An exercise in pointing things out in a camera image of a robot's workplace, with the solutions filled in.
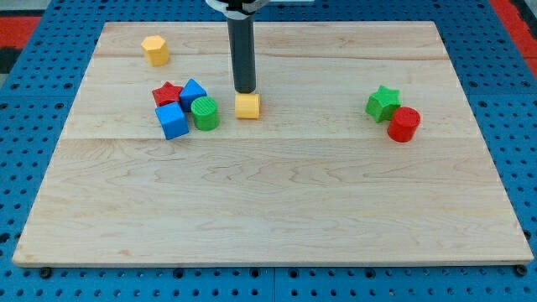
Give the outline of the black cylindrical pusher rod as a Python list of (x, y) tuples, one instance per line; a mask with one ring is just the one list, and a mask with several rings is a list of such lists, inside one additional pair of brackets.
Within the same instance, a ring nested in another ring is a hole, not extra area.
[(253, 18), (227, 20), (232, 77), (235, 91), (251, 93), (256, 89)]

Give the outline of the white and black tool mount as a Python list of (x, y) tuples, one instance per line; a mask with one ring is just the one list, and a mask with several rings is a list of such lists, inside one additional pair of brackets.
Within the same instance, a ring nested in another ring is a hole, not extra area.
[(206, 4), (229, 19), (246, 19), (269, 3), (269, 0), (206, 0)]

